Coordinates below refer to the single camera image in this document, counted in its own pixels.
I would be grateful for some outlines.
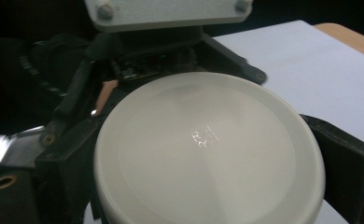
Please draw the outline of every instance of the white disc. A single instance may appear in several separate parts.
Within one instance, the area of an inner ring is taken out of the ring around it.
[[[110,113],[95,178],[111,223],[313,223],[325,187],[305,122],[252,82],[186,73],[150,82]]]

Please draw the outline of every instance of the marking on lid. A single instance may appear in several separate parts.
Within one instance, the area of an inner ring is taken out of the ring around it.
[[[201,148],[210,147],[215,142],[219,142],[219,139],[215,135],[215,133],[211,130],[209,126],[206,126],[203,129],[200,129],[191,134],[191,137],[197,143],[197,145]]]

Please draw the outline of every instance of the wooden table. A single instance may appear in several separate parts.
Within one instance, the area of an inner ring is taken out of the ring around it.
[[[315,28],[364,53],[364,35],[335,23],[321,23]]]

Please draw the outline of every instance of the sheet of paper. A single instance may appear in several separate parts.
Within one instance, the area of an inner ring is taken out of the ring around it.
[[[364,55],[304,21],[216,38],[266,72],[263,85],[298,113],[364,141]],[[315,224],[346,224],[326,202]]]

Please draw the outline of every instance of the white round lid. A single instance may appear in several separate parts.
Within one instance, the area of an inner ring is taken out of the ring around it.
[[[94,158],[111,223],[313,223],[325,174],[289,105],[238,77],[150,82],[106,119]]]

